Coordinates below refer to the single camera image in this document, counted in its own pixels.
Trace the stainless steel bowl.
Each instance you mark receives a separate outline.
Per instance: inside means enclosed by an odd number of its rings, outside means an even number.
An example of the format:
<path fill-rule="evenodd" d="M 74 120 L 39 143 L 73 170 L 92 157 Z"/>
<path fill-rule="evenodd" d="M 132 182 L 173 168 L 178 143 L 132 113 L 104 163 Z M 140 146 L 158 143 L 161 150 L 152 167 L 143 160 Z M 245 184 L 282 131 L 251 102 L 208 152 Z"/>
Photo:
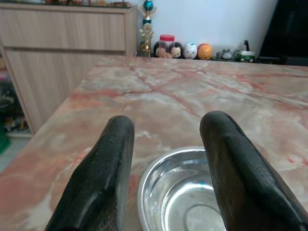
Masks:
<path fill-rule="evenodd" d="M 137 192 L 143 231 L 226 231 L 204 147 L 182 147 L 158 156 Z"/>

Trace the orange round plush toy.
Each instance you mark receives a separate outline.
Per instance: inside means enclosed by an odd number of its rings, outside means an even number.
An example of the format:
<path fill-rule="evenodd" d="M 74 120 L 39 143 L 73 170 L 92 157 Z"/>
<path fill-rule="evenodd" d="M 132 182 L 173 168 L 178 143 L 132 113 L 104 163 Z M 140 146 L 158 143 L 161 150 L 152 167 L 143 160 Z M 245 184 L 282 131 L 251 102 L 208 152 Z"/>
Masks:
<path fill-rule="evenodd" d="M 197 48 L 197 57 L 200 60 L 210 60 L 212 57 L 212 47 L 208 43 L 202 43 Z"/>

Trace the black-eared mouse plush toy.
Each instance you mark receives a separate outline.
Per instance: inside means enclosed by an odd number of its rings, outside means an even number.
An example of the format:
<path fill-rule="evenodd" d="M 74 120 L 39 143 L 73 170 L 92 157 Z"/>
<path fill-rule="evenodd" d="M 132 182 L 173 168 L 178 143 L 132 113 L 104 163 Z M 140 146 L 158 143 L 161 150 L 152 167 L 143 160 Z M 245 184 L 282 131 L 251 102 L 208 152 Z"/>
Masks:
<path fill-rule="evenodd" d="M 169 53 L 172 58 L 179 59 L 182 58 L 183 46 L 179 42 L 172 42 L 169 46 Z"/>
<path fill-rule="evenodd" d="M 158 58 L 172 58 L 168 44 L 164 41 L 156 42 L 154 45 L 154 56 Z"/>

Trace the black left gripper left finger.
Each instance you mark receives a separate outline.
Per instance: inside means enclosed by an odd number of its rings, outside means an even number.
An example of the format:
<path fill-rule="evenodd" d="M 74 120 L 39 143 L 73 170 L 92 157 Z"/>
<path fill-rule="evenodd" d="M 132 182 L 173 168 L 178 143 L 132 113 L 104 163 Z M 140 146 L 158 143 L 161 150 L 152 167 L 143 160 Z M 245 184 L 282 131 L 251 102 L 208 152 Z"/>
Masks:
<path fill-rule="evenodd" d="M 134 123 L 112 117 L 74 170 L 45 231 L 122 231 Z"/>

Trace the red-lidded plastic jar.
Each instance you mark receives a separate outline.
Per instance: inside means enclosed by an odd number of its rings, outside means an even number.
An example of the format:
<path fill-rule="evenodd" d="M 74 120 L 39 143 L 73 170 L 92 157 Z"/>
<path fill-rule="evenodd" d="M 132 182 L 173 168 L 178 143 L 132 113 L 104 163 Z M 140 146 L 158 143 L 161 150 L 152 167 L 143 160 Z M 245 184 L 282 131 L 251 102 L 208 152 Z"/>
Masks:
<path fill-rule="evenodd" d="M 174 35 L 160 35 L 159 36 L 159 42 L 160 43 L 165 43 L 166 45 L 170 45 L 172 42 L 175 41 L 175 36 Z"/>

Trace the green plastic box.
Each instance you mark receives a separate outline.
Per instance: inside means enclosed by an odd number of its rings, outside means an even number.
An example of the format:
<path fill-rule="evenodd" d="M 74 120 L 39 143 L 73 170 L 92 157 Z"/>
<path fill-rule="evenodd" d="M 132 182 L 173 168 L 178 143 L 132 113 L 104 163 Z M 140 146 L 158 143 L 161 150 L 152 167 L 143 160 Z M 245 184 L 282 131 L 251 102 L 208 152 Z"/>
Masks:
<path fill-rule="evenodd" d="M 6 135 L 4 126 L 0 123 L 0 155 L 7 150 L 10 144 L 11 142 Z"/>

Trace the white round plush toy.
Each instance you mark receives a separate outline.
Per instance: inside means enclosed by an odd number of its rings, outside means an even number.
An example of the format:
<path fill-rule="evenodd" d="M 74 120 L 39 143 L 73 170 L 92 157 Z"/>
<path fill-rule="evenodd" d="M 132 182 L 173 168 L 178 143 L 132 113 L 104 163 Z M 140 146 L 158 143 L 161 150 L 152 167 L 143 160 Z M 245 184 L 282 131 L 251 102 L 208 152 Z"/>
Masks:
<path fill-rule="evenodd" d="M 197 45 L 195 43 L 186 43 L 183 47 L 183 57 L 185 59 L 195 59 L 197 51 Z"/>

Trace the gold and teal trophy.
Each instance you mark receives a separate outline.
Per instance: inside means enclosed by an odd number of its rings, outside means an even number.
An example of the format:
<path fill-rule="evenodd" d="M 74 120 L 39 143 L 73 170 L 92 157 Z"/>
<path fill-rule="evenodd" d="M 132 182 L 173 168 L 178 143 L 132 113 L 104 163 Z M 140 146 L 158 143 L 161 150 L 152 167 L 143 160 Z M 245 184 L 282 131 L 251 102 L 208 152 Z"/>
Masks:
<path fill-rule="evenodd" d="M 143 15 L 141 33 L 141 55 L 144 57 L 151 57 L 151 40 L 154 32 L 152 29 L 152 16 L 155 14 L 156 7 L 154 7 L 152 0 L 145 0 L 140 8 L 140 12 Z"/>

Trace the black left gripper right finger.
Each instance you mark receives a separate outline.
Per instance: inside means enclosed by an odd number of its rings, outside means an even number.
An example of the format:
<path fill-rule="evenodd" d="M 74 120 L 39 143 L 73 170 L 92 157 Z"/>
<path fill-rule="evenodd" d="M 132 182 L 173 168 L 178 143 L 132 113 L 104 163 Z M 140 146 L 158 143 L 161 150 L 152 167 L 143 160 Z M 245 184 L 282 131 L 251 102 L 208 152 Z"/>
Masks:
<path fill-rule="evenodd" d="M 230 115 L 206 113 L 200 135 L 226 231 L 308 231 L 308 212 Z"/>

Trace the black TV console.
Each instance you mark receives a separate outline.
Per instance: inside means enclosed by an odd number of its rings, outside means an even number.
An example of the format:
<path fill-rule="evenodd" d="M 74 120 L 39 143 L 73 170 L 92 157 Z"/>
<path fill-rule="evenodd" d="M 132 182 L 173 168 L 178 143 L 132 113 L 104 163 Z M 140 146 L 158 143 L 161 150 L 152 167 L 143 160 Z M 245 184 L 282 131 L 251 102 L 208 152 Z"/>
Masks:
<path fill-rule="evenodd" d="M 259 57 L 253 60 L 257 64 L 293 65 L 308 67 L 308 57 Z"/>

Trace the light wooden cabinet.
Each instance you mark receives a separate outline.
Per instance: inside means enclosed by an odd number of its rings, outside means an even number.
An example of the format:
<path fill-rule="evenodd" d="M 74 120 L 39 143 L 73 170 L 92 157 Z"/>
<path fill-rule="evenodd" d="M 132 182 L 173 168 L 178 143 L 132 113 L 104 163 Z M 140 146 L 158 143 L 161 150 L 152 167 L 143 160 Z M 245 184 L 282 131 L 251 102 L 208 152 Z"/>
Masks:
<path fill-rule="evenodd" d="M 35 134 L 103 55 L 133 56 L 137 7 L 0 0 L 0 52 Z"/>

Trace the black television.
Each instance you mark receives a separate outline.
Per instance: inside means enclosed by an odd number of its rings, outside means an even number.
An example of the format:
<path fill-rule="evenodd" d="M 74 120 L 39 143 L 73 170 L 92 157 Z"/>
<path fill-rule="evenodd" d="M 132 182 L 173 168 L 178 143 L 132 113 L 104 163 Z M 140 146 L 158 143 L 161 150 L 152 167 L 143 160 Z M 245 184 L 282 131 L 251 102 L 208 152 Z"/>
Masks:
<path fill-rule="evenodd" d="M 259 55 L 308 57 L 308 0 L 278 0 Z"/>

